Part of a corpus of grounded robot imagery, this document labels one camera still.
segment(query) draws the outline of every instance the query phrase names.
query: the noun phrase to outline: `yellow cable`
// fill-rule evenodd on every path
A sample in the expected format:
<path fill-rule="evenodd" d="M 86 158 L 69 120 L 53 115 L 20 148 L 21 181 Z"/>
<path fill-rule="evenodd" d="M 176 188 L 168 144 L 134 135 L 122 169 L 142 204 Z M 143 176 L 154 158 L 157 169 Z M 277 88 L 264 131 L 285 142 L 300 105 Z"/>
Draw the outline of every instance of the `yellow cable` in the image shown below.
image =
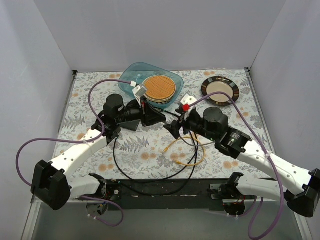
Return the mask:
<path fill-rule="evenodd" d="M 169 149 L 175 142 L 179 141 L 181 138 L 183 138 L 183 139 L 191 139 L 190 136 L 180 137 L 180 138 L 174 140 L 173 142 L 171 142 L 171 143 L 169 144 L 169 146 L 167 146 L 167 147 L 163 150 L 163 152 L 164 152 L 164 153 L 167 152 L 168 149 Z M 197 141 L 197 142 L 199 143 L 199 145 L 202 145 L 202 143 L 201 143 L 198 139 L 194 139 L 194 140 Z M 173 160 L 173 161 L 174 161 L 175 163 L 180 164 L 180 165 L 183 165 L 183 166 L 188 166 L 188 167 L 196 166 L 196 165 L 202 163 L 202 162 L 204 161 L 204 159 L 205 159 L 205 156 L 206 156 L 206 149 L 205 149 L 205 147 L 204 147 L 204 146 L 201 146 L 201 147 L 202 147 L 202 151 L 203 151 L 203 156 L 202 156 L 202 159 L 201 159 L 199 162 L 193 163 L 193 164 L 186 164 L 186 163 L 183 163 L 183 162 L 178 161 L 178 160 Z"/>

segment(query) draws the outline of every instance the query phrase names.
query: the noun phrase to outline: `gray floor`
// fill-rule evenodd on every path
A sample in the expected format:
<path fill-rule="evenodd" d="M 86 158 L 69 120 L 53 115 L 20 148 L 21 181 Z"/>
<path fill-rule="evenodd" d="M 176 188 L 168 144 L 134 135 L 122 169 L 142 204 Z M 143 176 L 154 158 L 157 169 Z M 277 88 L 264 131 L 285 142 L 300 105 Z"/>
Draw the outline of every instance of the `gray floor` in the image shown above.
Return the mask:
<path fill-rule="evenodd" d="M 266 202 L 253 227 L 254 236 L 263 233 L 278 210 L 275 202 Z M 116 222 L 120 212 L 109 211 L 104 219 Z M 123 223 L 108 227 L 87 217 L 85 203 L 68 203 L 59 211 L 42 204 L 34 240 L 246 240 L 252 214 L 235 220 L 207 213 L 205 209 L 126 210 Z M 294 213 L 287 207 L 275 229 L 263 240 L 301 240 Z"/>

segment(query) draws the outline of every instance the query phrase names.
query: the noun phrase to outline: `teal tray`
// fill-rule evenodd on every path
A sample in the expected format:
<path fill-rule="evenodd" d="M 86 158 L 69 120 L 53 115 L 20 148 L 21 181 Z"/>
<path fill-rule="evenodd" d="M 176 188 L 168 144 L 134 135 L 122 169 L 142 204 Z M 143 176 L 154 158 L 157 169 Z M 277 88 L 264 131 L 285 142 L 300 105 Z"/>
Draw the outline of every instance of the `teal tray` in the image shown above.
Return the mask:
<path fill-rule="evenodd" d="M 182 88 L 184 87 L 184 80 L 179 75 L 144 62 L 137 62 L 132 64 L 125 70 L 125 72 L 121 75 L 120 80 L 134 81 L 137 84 L 142 84 L 144 80 L 155 75 L 167 76 L 171 78 L 175 83 L 175 93 L 169 102 L 160 104 L 148 101 L 151 105 L 157 108 L 165 109 L 169 107 L 177 99 L 177 97 L 181 93 Z M 118 86 L 126 94 L 128 94 L 132 98 L 135 98 L 132 92 L 132 89 L 134 88 L 133 86 L 130 86 L 129 84 L 122 82 L 119 82 Z"/>

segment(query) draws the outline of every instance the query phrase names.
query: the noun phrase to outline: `floral pattern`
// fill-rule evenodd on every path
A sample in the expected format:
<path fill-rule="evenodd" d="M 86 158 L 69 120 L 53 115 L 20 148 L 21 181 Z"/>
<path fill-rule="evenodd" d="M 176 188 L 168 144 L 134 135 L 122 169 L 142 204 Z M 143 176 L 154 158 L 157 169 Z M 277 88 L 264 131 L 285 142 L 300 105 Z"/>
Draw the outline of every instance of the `floral pattern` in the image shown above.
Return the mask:
<path fill-rule="evenodd" d="M 240 96 L 236 104 L 262 142 L 270 149 L 262 118 L 244 70 L 213 69 L 174 71 L 174 73 L 183 78 L 184 87 L 180 97 L 166 110 L 174 112 L 178 107 L 179 99 L 185 94 L 192 95 L 197 99 L 202 97 L 201 85 L 207 78 L 213 76 L 226 77 L 238 85 Z M 96 121 L 88 105 L 88 92 L 90 88 L 103 79 L 119 79 L 121 74 L 122 72 L 85 72 L 77 74 L 63 122 L 63 128 L 59 134 L 60 139 L 79 140 L 84 136 Z M 92 106 L 98 113 L 103 109 L 106 97 L 110 94 L 121 94 L 124 96 L 123 100 L 125 103 L 132 100 L 131 97 L 121 92 L 117 82 L 104 82 L 96 87 L 91 97 Z M 208 107 L 212 107 L 212 105 L 207 101 L 202 101 L 196 106 L 200 115 Z M 251 135 L 233 106 L 222 107 L 221 110 L 229 117 L 230 126 Z M 166 114 L 166 116 L 168 123 L 174 119 L 171 115 Z M 163 128 L 163 123 L 149 127 L 142 127 L 140 125 L 136 132 L 122 129 L 115 145 L 116 160 L 123 171 L 135 179 L 159 179 L 171 176 L 183 168 L 182 165 L 176 164 L 173 160 L 188 163 L 195 153 L 195 149 L 187 146 L 183 141 L 177 141 L 166 153 L 163 153 L 163 150 L 173 140 L 174 138 L 171 134 Z M 208 140 L 201 136 L 199 140 L 202 143 L 208 143 Z M 68 150 L 70 146 L 71 144 L 68 143 L 58 143 L 55 155 L 60 155 Z M 113 147 L 114 143 L 112 142 L 98 151 L 73 176 L 83 177 L 89 173 L 97 173 L 106 179 L 124 179 L 125 177 L 115 166 Z M 267 177 L 266 174 L 253 166 L 219 153 L 214 148 L 214 145 L 206 146 L 205 150 L 204 161 L 196 166 L 193 178 L 229 178 L 233 172 L 242 172 L 256 178 Z M 202 156 L 203 153 L 200 149 L 198 161 Z M 191 170 L 192 167 L 187 167 L 185 171 L 175 178 L 188 178 Z"/>

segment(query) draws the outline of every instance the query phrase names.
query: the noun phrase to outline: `white wall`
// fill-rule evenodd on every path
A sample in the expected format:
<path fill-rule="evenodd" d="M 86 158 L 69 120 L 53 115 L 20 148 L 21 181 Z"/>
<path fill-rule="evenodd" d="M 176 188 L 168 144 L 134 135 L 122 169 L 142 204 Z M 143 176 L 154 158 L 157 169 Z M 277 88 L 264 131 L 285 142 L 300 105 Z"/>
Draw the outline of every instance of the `white wall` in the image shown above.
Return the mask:
<path fill-rule="evenodd" d="M 30 209 L 30 188 L 18 177 L 18 148 L 56 137 L 72 71 L 32 0 L 0 0 L 0 234 L 17 240 Z M 54 143 L 34 143 L 21 155 L 22 174 L 52 157 Z"/>
<path fill-rule="evenodd" d="M 285 0 L 34 0 L 68 64 L 250 67 Z"/>
<path fill-rule="evenodd" d="M 320 1 L 287 0 L 252 66 L 275 150 L 320 169 Z M 320 205 L 308 220 L 319 239 Z"/>

